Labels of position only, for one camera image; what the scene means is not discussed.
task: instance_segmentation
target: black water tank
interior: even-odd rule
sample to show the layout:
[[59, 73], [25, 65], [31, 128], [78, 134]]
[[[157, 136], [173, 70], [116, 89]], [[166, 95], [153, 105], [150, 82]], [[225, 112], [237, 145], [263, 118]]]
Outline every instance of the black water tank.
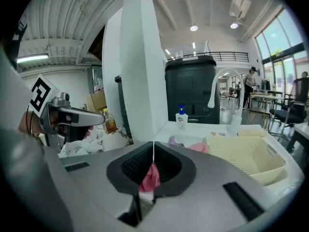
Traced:
[[212, 56], [180, 58], [166, 63], [165, 80], [169, 121], [176, 121], [178, 105], [184, 105], [188, 122], [219, 124], [220, 93], [217, 84], [215, 107], [208, 108], [212, 81], [217, 74]]
[[129, 121], [126, 115], [126, 106], [125, 106], [125, 99], [124, 93], [122, 91], [122, 82], [121, 82], [121, 75], [115, 77], [115, 82], [118, 84], [118, 94], [119, 94], [119, 101], [120, 101], [120, 110], [121, 110], [121, 117], [124, 122], [124, 128], [126, 129], [126, 134], [131, 137], [131, 131], [129, 127]]

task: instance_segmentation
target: black railing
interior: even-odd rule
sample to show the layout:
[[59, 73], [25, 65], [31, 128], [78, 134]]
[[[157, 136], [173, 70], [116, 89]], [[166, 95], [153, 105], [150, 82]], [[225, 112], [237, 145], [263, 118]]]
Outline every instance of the black railing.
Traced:
[[184, 55], [183, 58], [191, 58], [198, 56], [212, 56], [215, 61], [249, 62], [247, 52], [203, 52], [203, 53]]

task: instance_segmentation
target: cardboard box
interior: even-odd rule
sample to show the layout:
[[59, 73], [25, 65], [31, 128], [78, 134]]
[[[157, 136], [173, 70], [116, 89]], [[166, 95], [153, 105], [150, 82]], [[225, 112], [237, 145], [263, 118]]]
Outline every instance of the cardboard box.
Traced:
[[90, 94], [87, 97], [87, 109], [90, 112], [103, 112], [103, 109], [106, 108], [105, 94], [101, 90], [97, 93]]

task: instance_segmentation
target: soap dispenser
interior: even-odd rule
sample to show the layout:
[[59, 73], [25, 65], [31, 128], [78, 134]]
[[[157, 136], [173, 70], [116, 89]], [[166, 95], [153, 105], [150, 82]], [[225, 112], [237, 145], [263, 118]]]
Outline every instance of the soap dispenser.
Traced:
[[188, 115], [184, 113], [184, 105], [178, 105], [178, 108], [179, 113], [176, 114], [176, 124], [179, 129], [184, 130], [188, 123]]

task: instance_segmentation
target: bottle with yellow liquid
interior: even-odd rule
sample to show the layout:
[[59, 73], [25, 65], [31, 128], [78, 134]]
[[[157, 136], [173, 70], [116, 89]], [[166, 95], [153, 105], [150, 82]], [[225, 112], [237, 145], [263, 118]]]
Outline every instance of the bottle with yellow liquid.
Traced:
[[103, 124], [103, 129], [106, 132], [106, 134], [110, 134], [110, 133], [117, 131], [118, 128], [116, 127], [116, 123], [115, 123], [115, 119], [113, 115], [111, 115], [108, 112], [107, 108], [104, 108], [103, 111], [104, 111], [104, 116], [105, 116], [105, 122]]

